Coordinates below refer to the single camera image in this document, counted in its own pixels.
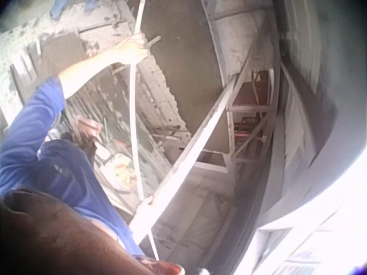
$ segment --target person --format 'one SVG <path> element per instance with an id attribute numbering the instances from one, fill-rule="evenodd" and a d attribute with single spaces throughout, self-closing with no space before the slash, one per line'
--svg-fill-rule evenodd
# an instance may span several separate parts
<path id="1" fill-rule="evenodd" d="M 68 3 L 68 0 L 55 0 L 53 7 L 50 11 L 50 17 L 52 20 L 58 21 L 60 19 L 61 13 L 63 13 L 64 7 Z M 85 0 L 85 15 L 90 15 L 95 9 L 97 0 Z"/>
<path id="2" fill-rule="evenodd" d="M 14 119 L 0 148 L 0 259 L 22 263 L 10 270 L 152 274 L 135 260 L 147 262 L 87 155 L 68 138 L 44 143 L 65 100 L 89 79 L 115 62 L 138 63 L 146 56 L 141 35 L 126 38 L 47 79 Z M 158 263 L 181 274 L 177 265 Z"/>

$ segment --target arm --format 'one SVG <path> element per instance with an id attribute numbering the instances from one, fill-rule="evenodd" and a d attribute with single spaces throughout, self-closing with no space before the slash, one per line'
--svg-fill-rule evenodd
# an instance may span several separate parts
<path id="1" fill-rule="evenodd" d="M 115 62 L 140 62 L 146 56 L 141 36 L 135 36 L 41 84 L 11 124 L 0 149 L 0 195 L 28 180 L 30 169 L 38 161 L 37 151 L 56 114 L 64 108 L 64 99 L 105 67 Z"/>
<path id="2" fill-rule="evenodd" d="M 61 72 L 58 77 L 63 86 L 65 99 L 76 93 L 89 79 L 113 63 L 139 63 L 147 57 L 144 40 L 140 34 L 123 40 L 113 49 L 79 62 Z"/>

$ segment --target blue shirt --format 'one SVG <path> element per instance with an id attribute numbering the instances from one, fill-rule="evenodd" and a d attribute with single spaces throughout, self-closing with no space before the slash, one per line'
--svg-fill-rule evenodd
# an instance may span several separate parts
<path id="1" fill-rule="evenodd" d="M 32 186 L 81 215 L 103 222 L 116 233 L 128 253 L 143 255 L 96 179 L 85 153 L 69 140 L 43 144 L 64 102 L 60 81 L 51 77 L 37 88 L 15 118 L 0 149 L 0 195 L 20 185 Z"/>

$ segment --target construction site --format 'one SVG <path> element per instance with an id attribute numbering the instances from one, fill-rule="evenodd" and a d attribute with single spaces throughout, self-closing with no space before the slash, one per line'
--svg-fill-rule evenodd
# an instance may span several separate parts
<path id="1" fill-rule="evenodd" d="M 347 248 L 330 254 L 353 235 L 346 223 L 367 230 L 350 204 L 367 195 L 366 25 L 353 4 L 98 0 L 86 16 L 74 0 L 58 21 L 53 4 L 14 1 L 1 16 L 2 139 L 47 78 L 141 32 L 148 57 L 90 79 L 46 140 L 93 131 L 94 173 L 144 254 L 185 274 L 356 265 Z"/>

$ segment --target white pole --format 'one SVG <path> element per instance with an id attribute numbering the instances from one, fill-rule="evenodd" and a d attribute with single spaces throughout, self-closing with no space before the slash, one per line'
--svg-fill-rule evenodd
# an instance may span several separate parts
<path id="1" fill-rule="evenodd" d="M 140 0 L 138 15 L 136 17 L 136 24 L 134 34 L 140 33 L 142 25 L 143 12 L 145 7 L 145 0 Z M 144 200 L 144 189 L 142 183 L 142 176 L 140 173 L 139 153 L 138 153 L 138 137 L 136 135 L 136 110 L 135 110 L 135 87 L 136 87 L 136 64 L 130 65 L 130 84 L 129 84 L 129 110 L 130 110 L 130 135 L 131 135 L 131 150 L 132 161 L 134 162 L 136 174 L 136 187 L 138 189 L 139 199 Z M 157 248 L 155 247 L 154 238 L 151 230 L 148 232 L 149 241 L 153 249 L 156 260 L 159 260 Z"/>

